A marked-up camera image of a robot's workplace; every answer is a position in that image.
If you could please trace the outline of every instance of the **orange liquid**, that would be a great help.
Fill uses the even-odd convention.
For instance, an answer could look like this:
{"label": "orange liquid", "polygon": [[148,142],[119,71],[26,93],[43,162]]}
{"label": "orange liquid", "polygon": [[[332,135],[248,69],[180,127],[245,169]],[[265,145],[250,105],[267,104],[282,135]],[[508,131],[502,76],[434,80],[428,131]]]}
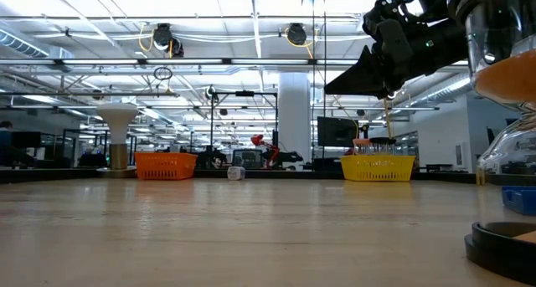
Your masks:
{"label": "orange liquid", "polygon": [[536,50],[497,62],[476,77],[477,92],[496,102],[536,102]]}

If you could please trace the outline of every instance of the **computer monitor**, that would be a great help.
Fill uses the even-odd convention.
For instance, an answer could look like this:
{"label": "computer monitor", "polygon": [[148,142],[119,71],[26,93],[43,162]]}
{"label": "computer monitor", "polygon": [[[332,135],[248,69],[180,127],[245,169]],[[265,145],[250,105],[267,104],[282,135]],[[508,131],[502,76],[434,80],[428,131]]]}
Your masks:
{"label": "computer monitor", "polygon": [[39,148],[41,147],[41,132],[11,132],[11,146],[19,149]]}
{"label": "computer monitor", "polygon": [[352,147],[357,127],[353,120],[319,116],[318,145]]}

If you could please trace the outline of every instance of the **wooden table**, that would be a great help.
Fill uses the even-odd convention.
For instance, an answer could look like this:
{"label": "wooden table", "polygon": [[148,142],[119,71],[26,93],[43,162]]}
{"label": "wooden table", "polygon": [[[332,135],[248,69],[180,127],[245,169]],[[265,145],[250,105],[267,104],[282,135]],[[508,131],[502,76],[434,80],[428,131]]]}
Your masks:
{"label": "wooden table", "polygon": [[2,286],[521,286],[465,258],[498,188],[72,180],[0,186]]}

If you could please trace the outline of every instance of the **yellow basket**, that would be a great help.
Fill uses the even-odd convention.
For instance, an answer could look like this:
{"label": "yellow basket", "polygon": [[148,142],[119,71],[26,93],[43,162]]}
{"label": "yellow basket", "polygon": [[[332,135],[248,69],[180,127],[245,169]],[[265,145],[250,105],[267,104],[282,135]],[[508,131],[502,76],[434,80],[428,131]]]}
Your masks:
{"label": "yellow basket", "polygon": [[408,182],[415,156],[344,156],[344,178],[357,182]]}

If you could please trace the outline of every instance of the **white pillar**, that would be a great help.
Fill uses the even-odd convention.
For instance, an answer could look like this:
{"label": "white pillar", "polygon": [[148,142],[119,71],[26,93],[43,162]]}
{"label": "white pillar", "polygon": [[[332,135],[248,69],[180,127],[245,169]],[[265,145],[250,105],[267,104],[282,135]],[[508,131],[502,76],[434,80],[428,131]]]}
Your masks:
{"label": "white pillar", "polygon": [[311,161],[311,106],[307,73],[280,73],[278,89],[279,147]]}

